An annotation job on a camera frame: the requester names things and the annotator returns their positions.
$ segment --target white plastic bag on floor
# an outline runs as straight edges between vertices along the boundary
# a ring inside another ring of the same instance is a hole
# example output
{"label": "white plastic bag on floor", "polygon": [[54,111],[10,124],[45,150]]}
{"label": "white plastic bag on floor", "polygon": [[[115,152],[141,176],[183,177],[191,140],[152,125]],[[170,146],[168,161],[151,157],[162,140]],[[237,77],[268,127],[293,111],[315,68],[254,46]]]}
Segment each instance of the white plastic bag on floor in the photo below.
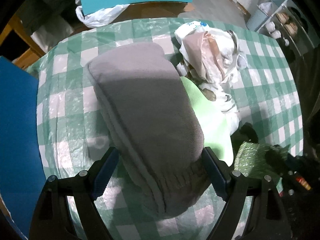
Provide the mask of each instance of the white plastic bag on floor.
{"label": "white plastic bag on floor", "polygon": [[45,53],[48,53],[59,41],[69,37],[73,32],[74,29],[65,19],[60,15],[54,15],[36,30],[31,38]]}
{"label": "white plastic bag on floor", "polygon": [[83,15],[82,6],[76,8],[76,14],[85,26],[88,28],[96,28],[107,25],[116,19],[130,4],[116,5],[112,8],[101,9],[94,13]]}

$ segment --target light green object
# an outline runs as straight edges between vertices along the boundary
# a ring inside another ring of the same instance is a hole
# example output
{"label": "light green object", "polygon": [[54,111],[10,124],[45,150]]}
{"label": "light green object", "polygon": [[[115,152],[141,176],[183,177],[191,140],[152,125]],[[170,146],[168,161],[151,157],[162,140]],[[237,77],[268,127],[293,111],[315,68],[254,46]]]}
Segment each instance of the light green object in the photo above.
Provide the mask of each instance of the light green object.
{"label": "light green object", "polygon": [[290,145],[280,147],[266,143],[244,142],[235,158],[234,169],[240,171],[246,177],[256,179],[262,179],[265,175],[269,175],[276,184],[278,191],[281,192],[283,190],[281,177],[266,162],[265,155],[267,151],[274,150],[285,160],[289,149]]}
{"label": "light green object", "polygon": [[191,80],[181,77],[181,81],[200,123],[204,135],[204,147],[210,147],[219,160],[231,166],[233,151],[226,117],[217,104],[209,101]]}

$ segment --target green cushion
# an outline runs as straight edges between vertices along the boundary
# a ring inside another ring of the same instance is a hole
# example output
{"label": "green cushion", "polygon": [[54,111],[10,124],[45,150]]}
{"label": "green cushion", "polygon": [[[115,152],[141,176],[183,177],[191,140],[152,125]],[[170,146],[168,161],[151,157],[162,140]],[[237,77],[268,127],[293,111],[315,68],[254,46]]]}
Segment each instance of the green cushion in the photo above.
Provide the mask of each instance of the green cushion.
{"label": "green cushion", "polygon": [[186,77],[181,77],[181,80],[204,134],[204,147],[211,147],[219,160],[231,166],[233,151],[224,114],[217,104],[209,101],[191,80]]}

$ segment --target gray cloth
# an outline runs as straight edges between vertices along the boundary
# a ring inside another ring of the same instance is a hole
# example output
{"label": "gray cloth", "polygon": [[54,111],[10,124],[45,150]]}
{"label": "gray cloth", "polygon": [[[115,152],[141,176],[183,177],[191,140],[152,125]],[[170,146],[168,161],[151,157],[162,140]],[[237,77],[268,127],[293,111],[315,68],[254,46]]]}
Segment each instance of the gray cloth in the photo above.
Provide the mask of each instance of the gray cloth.
{"label": "gray cloth", "polygon": [[107,51],[86,67],[101,112],[144,207],[173,217],[209,186],[204,135],[174,66],[155,43]]}

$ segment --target green checkered tablecloth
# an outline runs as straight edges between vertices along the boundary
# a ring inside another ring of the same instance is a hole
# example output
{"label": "green checkered tablecloth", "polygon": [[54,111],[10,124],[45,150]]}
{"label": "green checkered tablecloth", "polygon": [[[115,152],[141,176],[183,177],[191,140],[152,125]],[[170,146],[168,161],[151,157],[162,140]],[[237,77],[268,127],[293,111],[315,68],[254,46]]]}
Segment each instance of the green checkered tablecloth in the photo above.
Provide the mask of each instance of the green checkered tablecloth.
{"label": "green checkered tablecloth", "polygon": [[[131,20],[82,32],[61,41],[34,63],[28,72],[39,75],[37,132],[46,177],[76,175],[88,169],[112,145],[94,90],[83,66],[97,55],[124,44],[149,41],[161,45],[173,65],[182,59],[174,31],[191,19]],[[233,30],[247,54],[249,68],[233,84],[232,96],[241,123],[250,122],[260,141],[291,145],[302,153],[302,117],[289,66],[277,42],[266,36],[221,22],[210,27]],[[159,220],[143,213],[141,190],[120,162],[104,195],[95,202],[115,240],[206,239],[224,202],[212,186],[182,215]],[[85,239],[72,197],[68,198],[78,235]],[[241,234],[249,210],[247,199],[235,236]]]}

